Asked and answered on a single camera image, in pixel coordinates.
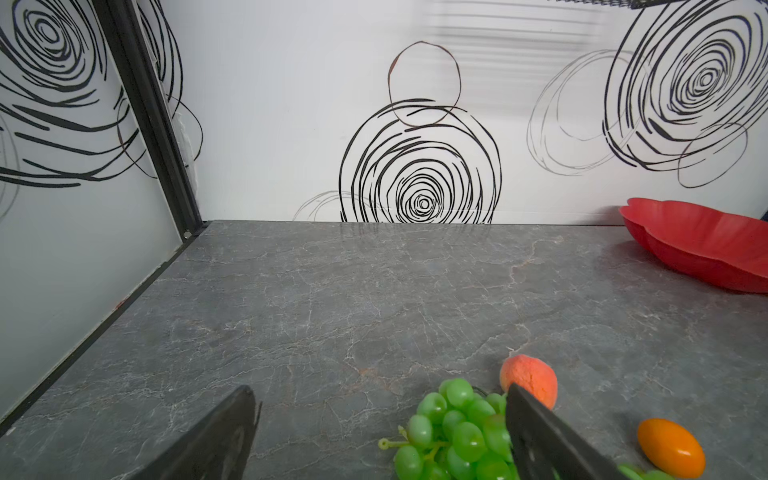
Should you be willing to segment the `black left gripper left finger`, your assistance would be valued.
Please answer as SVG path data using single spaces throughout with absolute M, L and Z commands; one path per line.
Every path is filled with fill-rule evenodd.
M 135 479 L 241 479 L 262 403 L 247 385 L 237 387 Z

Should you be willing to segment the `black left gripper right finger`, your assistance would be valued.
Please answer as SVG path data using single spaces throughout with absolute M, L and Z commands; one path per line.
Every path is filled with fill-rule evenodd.
M 624 477 L 616 464 L 519 385 L 509 387 L 505 420 L 514 463 L 522 479 Z

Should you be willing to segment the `green fake grape bunch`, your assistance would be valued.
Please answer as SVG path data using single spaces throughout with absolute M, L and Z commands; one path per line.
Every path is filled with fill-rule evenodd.
M 506 407 L 506 394 L 447 379 L 378 448 L 393 452 L 399 479 L 518 479 Z

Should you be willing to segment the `orange fake fruit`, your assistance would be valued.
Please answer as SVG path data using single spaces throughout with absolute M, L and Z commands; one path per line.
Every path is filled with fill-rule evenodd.
M 662 418 L 641 422 L 637 440 L 648 460 L 677 478 L 696 479 L 706 470 L 706 454 L 698 440 L 684 427 Z

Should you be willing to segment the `red flower-shaped fruit bowl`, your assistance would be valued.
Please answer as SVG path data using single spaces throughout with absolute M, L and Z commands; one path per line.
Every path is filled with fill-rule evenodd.
M 619 213 L 667 267 L 744 293 L 767 292 L 767 223 L 682 201 L 631 198 Z

